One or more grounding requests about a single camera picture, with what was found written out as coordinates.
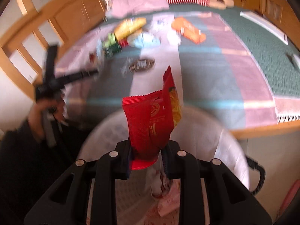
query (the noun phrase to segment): orange snack package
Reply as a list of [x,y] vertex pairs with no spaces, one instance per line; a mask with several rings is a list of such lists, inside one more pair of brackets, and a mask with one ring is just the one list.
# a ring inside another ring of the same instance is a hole
[[183,17],[176,18],[172,22],[171,27],[196,44],[206,40],[206,35]]
[[134,152],[132,169],[152,165],[181,119],[181,108],[171,67],[163,75],[163,89],[144,96],[125,97],[122,107],[127,117]]

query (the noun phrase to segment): person's hand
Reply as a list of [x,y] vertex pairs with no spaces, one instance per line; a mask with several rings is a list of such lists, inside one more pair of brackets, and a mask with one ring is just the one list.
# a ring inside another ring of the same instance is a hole
[[45,132],[42,124],[42,112],[47,108],[56,107],[53,116],[57,121],[65,120],[63,116],[65,102],[63,100],[63,95],[59,101],[54,99],[41,99],[36,102],[31,108],[28,115],[28,123],[34,138],[37,141],[41,141],[45,138]]

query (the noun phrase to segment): wooden bed frame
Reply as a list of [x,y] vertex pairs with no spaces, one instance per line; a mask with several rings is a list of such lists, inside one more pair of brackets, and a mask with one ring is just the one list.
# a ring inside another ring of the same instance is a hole
[[[34,100],[34,85],[42,80],[42,69],[25,49],[22,42],[31,34],[46,49],[48,43],[38,27],[48,21],[57,33],[62,45],[59,47],[58,59],[87,31],[100,23],[105,17],[102,0],[52,0],[40,11],[32,9],[0,38],[0,68],[11,81]],[[14,51],[19,51],[26,62],[37,73],[37,78],[31,84],[13,65],[9,57]],[[284,134],[300,129],[300,120],[280,123],[277,125],[242,129],[232,131],[237,139]]]

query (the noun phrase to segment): pink pillow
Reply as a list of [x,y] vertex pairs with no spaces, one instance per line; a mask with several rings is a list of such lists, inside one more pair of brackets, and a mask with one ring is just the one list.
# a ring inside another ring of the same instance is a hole
[[148,13],[169,9],[167,0],[113,0],[111,14],[123,18],[128,14]]

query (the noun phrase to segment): snack package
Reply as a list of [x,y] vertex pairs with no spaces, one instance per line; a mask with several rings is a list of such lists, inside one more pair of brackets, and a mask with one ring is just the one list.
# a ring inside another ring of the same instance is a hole
[[97,67],[100,75],[104,68],[104,61],[105,61],[101,40],[97,41],[96,50],[94,52],[89,53],[89,61],[92,66]]
[[183,17],[176,18],[172,22],[171,27],[196,44],[206,40],[206,35]]
[[[163,75],[162,90],[144,96],[125,97],[122,107],[134,152],[132,169],[146,168],[157,160],[160,150],[166,146],[172,130],[181,119],[171,67]],[[143,160],[143,166],[136,165],[136,160]]]
[[118,41],[126,38],[136,30],[146,24],[145,18],[131,18],[123,20],[114,30],[115,37]]
[[124,48],[126,46],[128,46],[128,41],[127,39],[122,39],[119,41],[119,45],[121,46],[121,48]]
[[129,73],[144,72],[152,69],[155,66],[155,60],[150,58],[142,58],[133,60],[127,58],[124,66],[121,68],[122,76],[125,77]]
[[150,26],[148,27],[147,31],[151,33],[157,33],[161,30],[166,29],[168,26],[168,21],[166,19],[158,19],[151,22]]
[[102,43],[102,47],[106,58],[111,58],[114,54],[122,51],[121,46],[116,41],[114,33],[107,35],[107,40]]
[[153,34],[142,31],[139,34],[133,33],[127,38],[128,45],[136,48],[160,46],[161,42]]

